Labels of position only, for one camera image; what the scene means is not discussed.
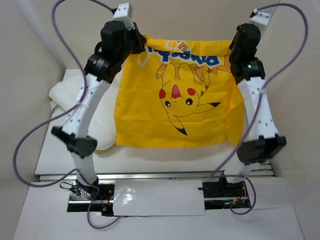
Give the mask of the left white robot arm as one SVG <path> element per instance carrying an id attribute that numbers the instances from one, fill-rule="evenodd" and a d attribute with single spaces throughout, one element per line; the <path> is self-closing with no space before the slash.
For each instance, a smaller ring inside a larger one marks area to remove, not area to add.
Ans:
<path id="1" fill-rule="evenodd" d="M 96 139 L 88 135 L 93 115 L 122 64 L 131 54 L 145 51 L 146 38 L 132 20 L 108 21 L 101 29 L 101 41 L 95 46 L 84 67 L 85 83 L 80 98 L 61 126 L 53 126 L 51 133 L 60 139 L 70 152 L 77 171 L 76 185 L 88 200 L 97 197 L 99 180 L 94 169 L 93 153 Z"/>

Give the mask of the yellow pikachu pillowcase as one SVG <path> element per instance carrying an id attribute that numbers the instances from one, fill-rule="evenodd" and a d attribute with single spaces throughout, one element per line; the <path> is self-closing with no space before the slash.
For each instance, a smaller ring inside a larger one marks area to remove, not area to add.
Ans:
<path id="1" fill-rule="evenodd" d="M 116 143 L 133 148 L 236 146 L 245 106 L 231 74 L 230 40 L 146 37 L 124 64 L 115 103 Z"/>

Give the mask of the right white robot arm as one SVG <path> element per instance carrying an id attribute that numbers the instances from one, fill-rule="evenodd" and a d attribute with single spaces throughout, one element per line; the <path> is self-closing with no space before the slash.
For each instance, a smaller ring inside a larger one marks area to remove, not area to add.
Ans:
<path id="1" fill-rule="evenodd" d="M 260 29 L 252 23 L 237 27 L 229 46 L 230 71 L 242 95 L 248 128 L 243 143 L 230 162 L 232 168 L 225 170 L 226 179 L 218 184 L 223 196 L 230 196 L 239 182 L 255 170 L 260 163 L 271 160 L 287 144 L 280 136 L 273 121 L 264 84 L 266 74 L 263 63 L 256 57 L 261 39 Z"/>

